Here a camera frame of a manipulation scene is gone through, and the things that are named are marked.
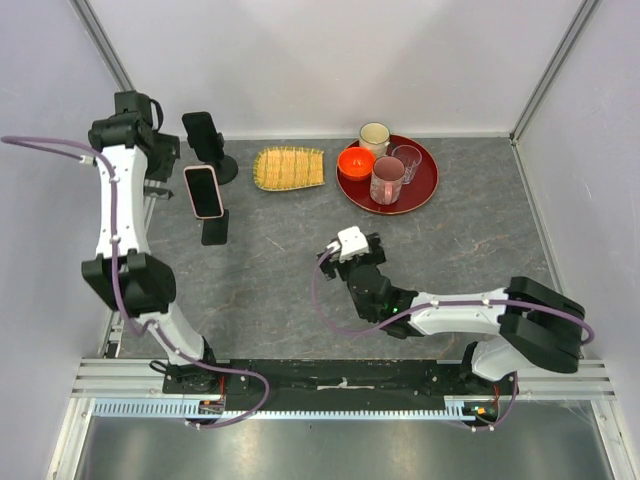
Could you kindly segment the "black folding phone stand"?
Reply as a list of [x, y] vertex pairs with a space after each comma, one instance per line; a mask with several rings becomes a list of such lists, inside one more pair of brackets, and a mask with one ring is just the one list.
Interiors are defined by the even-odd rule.
[[225, 209], [219, 218], [202, 221], [201, 244], [203, 246], [225, 245], [228, 241], [229, 210]]

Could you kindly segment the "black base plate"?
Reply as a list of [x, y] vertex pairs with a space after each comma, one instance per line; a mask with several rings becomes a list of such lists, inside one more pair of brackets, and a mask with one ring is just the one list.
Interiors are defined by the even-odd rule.
[[513, 390], [508, 376], [484, 380], [458, 362], [435, 360], [234, 359], [227, 373], [159, 360], [149, 367], [164, 375], [165, 394], [220, 394], [231, 411], [262, 398], [262, 412], [440, 410], [447, 396], [505, 398]]

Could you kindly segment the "black round-base phone stand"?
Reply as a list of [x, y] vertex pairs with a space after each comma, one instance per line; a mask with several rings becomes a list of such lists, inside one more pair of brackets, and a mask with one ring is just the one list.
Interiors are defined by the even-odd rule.
[[187, 142], [201, 163], [214, 168], [219, 185], [228, 184], [235, 179], [239, 172], [238, 164], [225, 153], [222, 133], [189, 133]]

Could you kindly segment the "red oval lacquer tray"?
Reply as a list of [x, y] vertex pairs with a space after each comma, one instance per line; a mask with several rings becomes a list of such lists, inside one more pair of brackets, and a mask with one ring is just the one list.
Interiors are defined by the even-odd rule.
[[413, 180], [401, 189], [399, 199], [391, 205], [381, 205], [370, 198], [370, 180], [351, 181], [335, 167], [335, 176], [342, 193], [361, 209], [379, 215], [400, 215], [420, 208], [434, 195], [439, 181], [439, 171], [433, 155], [417, 141], [402, 135], [392, 134], [387, 152], [398, 146], [410, 145], [422, 155]]

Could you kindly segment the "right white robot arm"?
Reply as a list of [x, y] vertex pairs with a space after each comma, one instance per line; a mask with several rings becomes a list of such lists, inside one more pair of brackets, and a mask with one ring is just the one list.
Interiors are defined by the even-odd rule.
[[490, 291], [438, 295], [393, 285], [379, 270], [385, 260], [378, 234], [350, 227], [318, 254], [311, 279], [340, 278], [358, 316], [370, 324], [366, 334], [482, 336], [466, 348], [457, 371], [469, 393], [532, 368], [574, 374], [583, 346], [594, 340], [580, 304], [528, 277], [513, 277]]

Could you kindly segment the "black smartphone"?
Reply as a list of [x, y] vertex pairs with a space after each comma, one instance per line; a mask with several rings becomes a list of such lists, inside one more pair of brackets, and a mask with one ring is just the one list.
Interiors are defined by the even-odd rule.
[[201, 162], [217, 162], [224, 158], [224, 138], [217, 131], [209, 112], [185, 113], [182, 115], [182, 123], [187, 133], [187, 142]]

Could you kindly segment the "yellow woven bamboo mat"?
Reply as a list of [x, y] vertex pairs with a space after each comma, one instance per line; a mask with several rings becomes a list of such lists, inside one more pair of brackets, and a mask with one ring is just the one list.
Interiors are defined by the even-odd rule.
[[270, 192], [322, 186], [324, 151], [300, 146], [265, 148], [254, 161], [253, 179], [259, 189]]

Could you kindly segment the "clear drinking glass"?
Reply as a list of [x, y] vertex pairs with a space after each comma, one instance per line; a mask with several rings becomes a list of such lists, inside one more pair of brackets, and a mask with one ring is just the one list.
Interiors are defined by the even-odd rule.
[[403, 184], [409, 184], [415, 177], [422, 162], [421, 151], [413, 145], [399, 145], [392, 150], [392, 156], [404, 166]]

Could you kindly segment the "pink-cased smartphone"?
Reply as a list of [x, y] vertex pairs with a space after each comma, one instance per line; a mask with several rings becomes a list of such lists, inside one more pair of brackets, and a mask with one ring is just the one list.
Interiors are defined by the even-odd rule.
[[200, 220], [213, 220], [224, 216], [215, 169], [211, 165], [185, 167], [184, 180], [194, 216]]

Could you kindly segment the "orange bowl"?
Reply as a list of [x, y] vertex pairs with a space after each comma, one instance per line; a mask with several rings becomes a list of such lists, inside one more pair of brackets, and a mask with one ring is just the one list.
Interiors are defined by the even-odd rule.
[[375, 155], [363, 147], [349, 147], [337, 159], [339, 173], [351, 181], [364, 181], [372, 173]]

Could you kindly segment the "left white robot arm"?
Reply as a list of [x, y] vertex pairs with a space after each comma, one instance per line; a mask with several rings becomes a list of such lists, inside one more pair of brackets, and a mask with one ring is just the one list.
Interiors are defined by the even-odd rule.
[[150, 334], [161, 345], [167, 361], [152, 367], [208, 393], [220, 378], [213, 351], [177, 306], [175, 275], [151, 254], [145, 224], [145, 183], [170, 178], [180, 141], [161, 133], [156, 100], [130, 90], [116, 93], [114, 103], [114, 114], [88, 132], [100, 174], [101, 224], [95, 257], [82, 263], [81, 274], [134, 336]]

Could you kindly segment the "pink patterned mug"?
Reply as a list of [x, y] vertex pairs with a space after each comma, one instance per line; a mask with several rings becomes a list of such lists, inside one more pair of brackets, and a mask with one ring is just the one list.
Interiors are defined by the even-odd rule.
[[391, 205], [400, 196], [405, 175], [404, 164], [392, 156], [380, 157], [374, 163], [369, 195], [380, 205]]

